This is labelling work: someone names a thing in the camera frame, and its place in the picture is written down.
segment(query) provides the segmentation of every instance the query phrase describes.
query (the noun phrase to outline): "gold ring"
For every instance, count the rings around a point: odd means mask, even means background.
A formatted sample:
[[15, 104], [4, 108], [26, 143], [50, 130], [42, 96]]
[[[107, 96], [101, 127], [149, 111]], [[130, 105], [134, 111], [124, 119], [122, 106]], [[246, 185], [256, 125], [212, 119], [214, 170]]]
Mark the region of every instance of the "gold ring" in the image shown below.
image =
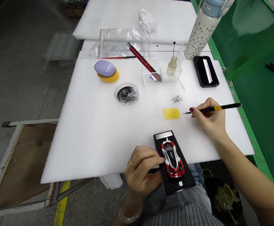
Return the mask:
[[131, 160], [130, 162], [131, 162], [132, 167], [134, 167], [134, 168], [135, 168], [134, 164], [132, 163], [132, 160]]

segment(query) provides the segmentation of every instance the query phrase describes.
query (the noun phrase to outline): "phone screen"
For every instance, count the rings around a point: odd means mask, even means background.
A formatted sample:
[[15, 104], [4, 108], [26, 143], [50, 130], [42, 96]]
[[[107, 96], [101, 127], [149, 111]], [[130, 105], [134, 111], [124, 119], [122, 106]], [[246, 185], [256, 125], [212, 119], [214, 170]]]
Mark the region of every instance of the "phone screen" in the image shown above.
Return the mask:
[[202, 83], [203, 86], [212, 87], [219, 85], [210, 57], [197, 56], [194, 57], [194, 62], [198, 70], [200, 83]]

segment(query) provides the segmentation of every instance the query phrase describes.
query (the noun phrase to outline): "carbon fiber base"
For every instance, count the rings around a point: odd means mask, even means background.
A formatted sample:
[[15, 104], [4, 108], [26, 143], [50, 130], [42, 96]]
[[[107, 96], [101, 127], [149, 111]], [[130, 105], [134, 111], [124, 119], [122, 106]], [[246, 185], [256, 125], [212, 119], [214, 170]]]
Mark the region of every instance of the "carbon fiber base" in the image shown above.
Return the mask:
[[[181, 192], [181, 191], [183, 191], [183, 190], [185, 190], [187, 188], [195, 186], [195, 184], [196, 184], [196, 182], [195, 182], [195, 180], [193, 178], [193, 175], [191, 174], [191, 172], [189, 170], [189, 167], [188, 167], [188, 165], [186, 163], [186, 160], [185, 160], [185, 158], [184, 158], [184, 156], [183, 156], [183, 154], [181, 152], [179, 144], [177, 143], [177, 140], [176, 140], [176, 138], [174, 136], [174, 133], [172, 131], [168, 131], [168, 132], [171, 132], [172, 136], [168, 136], [167, 138], [168, 138], [168, 140], [174, 142], [174, 144], [176, 146], [177, 154], [181, 158], [182, 163], [184, 165], [184, 168], [185, 168], [186, 172], [185, 172], [185, 174], [182, 177], [177, 178], [177, 179], [173, 179], [173, 178], [169, 177], [169, 175], [167, 173], [167, 170], [166, 170], [165, 163], [159, 165], [165, 196], [172, 195], [172, 194], [174, 194], [176, 192]], [[166, 137], [161, 138], [161, 139], [156, 139], [156, 135], [159, 135], [159, 134], [155, 134], [153, 137], [154, 137], [154, 140], [155, 140], [156, 151], [161, 156], [163, 156], [161, 144], [164, 141], [166, 141]]]

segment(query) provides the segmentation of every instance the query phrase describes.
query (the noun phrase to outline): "bracelet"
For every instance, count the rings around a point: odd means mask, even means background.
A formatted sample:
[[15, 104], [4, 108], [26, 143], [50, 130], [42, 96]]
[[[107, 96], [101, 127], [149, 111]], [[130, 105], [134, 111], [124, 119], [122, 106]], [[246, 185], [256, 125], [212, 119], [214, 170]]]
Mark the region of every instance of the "bracelet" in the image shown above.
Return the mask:
[[119, 218], [120, 218], [120, 220], [121, 220], [123, 223], [129, 224], [129, 223], [135, 222], [135, 221], [141, 216], [141, 214], [142, 214], [142, 212], [143, 212], [143, 209], [144, 209], [144, 201], [142, 201], [142, 207], [141, 207], [141, 209], [139, 210], [139, 212], [138, 212], [135, 216], [132, 216], [132, 217], [128, 218], [128, 217], [126, 217], [126, 216], [123, 214], [122, 208], [121, 208], [121, 205], [122, 205], [122, 203], [123, 203], [123, 200], [124, 200], [125, 196], [126, 196], [126, 194], [123, 196], [122, 201], [121, 201], [121, 203], [120, 203]]

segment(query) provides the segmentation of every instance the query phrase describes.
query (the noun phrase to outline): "model car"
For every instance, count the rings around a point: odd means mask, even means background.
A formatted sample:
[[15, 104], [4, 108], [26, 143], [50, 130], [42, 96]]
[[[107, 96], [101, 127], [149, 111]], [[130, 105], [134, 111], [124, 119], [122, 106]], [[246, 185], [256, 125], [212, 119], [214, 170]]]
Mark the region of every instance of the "model car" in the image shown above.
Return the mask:
[[185, 169], [181, 158], [178, 156], [175, 144], [166, 139], [161, 144], [165, 158], [165, 165], [170, 178], [179, 178], [184, 175]]

